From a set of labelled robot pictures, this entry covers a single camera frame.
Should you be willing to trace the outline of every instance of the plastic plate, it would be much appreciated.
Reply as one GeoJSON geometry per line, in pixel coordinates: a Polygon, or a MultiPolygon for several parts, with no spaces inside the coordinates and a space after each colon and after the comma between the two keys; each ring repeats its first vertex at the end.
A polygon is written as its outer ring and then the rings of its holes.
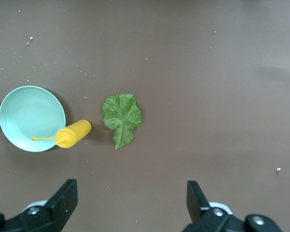
{"type": "Polygon", "coordinates": [[[0,106],[0,126],[15,146],[40,152],[55,146],[55,140],[31,141],[31,137],[55,137],[65,127],[66,117],[58,99],[47,90],[23,86],[11,91],[0,106]]]}

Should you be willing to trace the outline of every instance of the table surface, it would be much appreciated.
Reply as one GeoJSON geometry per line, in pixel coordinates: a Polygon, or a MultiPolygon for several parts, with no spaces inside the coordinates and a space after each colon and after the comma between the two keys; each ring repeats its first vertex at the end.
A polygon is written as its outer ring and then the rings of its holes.
{"type": "Polygon", "coordinates": [[[26,85],[93,130],[30,153],[0,128],[7,218],[76,178],[64,232],[179,232],[197,180],[239,219],[290,232],[290,0],[0,1],[0,104],[26,85]],[[101,115],[116,93],[134,94],[143,117],[118,150],[101,115]]]}

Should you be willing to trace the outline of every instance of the screw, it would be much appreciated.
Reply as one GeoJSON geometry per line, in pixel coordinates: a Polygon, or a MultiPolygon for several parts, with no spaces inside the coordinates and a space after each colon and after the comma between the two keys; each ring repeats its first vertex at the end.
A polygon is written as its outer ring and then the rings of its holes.
{"type": "Polygon", "coordinates": [[[28,214],[29,215],[35,215],[37,212],[39,212],[39,208],[38,207],[31,207],[29,210],[28,210],[28,214]]]}
{"type": "Polygon", "coordinates": [[[265,222],[263,221],[263,219],[262,219],[261,217],[259,217],[259,216],[254,216],[254,217],[252,218],[252,220],[253,220],[256,224],[258,224],[258,225],[264,225],[264,224],[265,224],[265,222]]]}
{"type": "Polygon", "coordinates": [[[218,217],[221,217],[223,215],[223,212],[218,208],[215,208],[213,212],[218,217]]]}

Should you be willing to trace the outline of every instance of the lettuce leaf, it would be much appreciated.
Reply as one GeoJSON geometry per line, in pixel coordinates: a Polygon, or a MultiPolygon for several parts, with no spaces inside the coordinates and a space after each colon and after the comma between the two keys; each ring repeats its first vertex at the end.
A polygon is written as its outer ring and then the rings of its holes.
{"type": "Polygon", "coordinates": [[[141,111],[136,106],[133,94],[116,94],[105,100],[101,107],[103,122],[115,130],[115,149],[123,147],[133,139],[133,128],[142,122],[141,111]]]}

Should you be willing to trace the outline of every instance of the plate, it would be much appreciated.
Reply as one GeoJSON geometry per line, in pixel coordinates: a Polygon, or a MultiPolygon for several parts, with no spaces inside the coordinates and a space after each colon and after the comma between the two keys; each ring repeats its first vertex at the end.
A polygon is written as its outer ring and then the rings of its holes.
{"type": "Polygon", "coordinates": [[[31,137],[55,137],[66,125],[64,110],[49,91],[23,86],[11,91],[0,106],[0,126],[15,146],[40,152],[55,146],[55,140],[31,141],[31,137]]]}

